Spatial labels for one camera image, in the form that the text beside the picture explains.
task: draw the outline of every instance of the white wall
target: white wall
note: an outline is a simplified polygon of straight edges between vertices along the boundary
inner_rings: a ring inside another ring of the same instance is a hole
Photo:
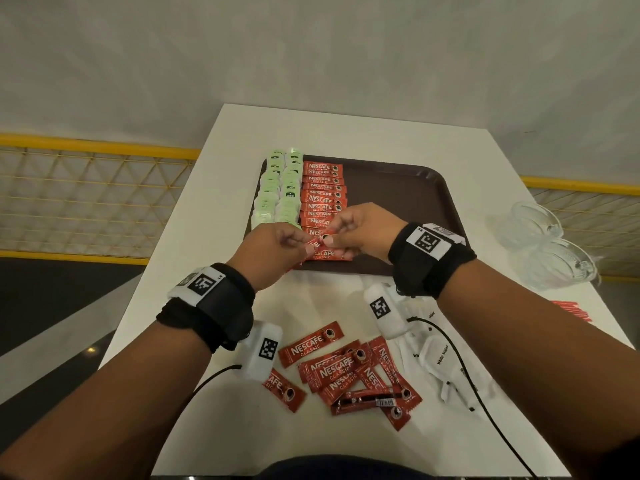
[[[602,282],[596,290],[622,331],[640,350],[640,283]]]
[[[638,19],[640,0],[0,0],[0,131],[199,147],[233,102],[487,127],[521,174],[640,184]]]

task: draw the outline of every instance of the table surface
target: table surface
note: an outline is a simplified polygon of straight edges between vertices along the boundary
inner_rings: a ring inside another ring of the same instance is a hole
[[[479,258],[516,279],[508,253],[487,227],[532,197],[487,130],[225,104],[180,200],[140,279],[103,364],[151,322],[166,292],[198,266],[226,261],[243,238],[262,160],[274,148],[304,153],[421,165],[440,172]],[[390,278],[292,271],[258,293],[255,318],[281,325],[284,342],[338,320],[345,340],[378,334],[362,298]],[[579,302],[593,324],[628,339],[589,283],[541,293]],[[208,377],[235,363],[236,352],[213,355]],[[397,363],[397,348],[392,347]],[[295,367],[284,374],[300,382]],[[491,424],[444,405],[436,387],[418,388],[423,402],[397,433],[379,411],[331,417],[315,396],[293,415],[261,384],[234,372],[206,386],[183,412],[158,459],[155,474],[254,474],[293,456],[353,454],[439,475],[525,474]],[[548,444],[503,394],[488,408],[516,450],[540,476],[567,471]]]

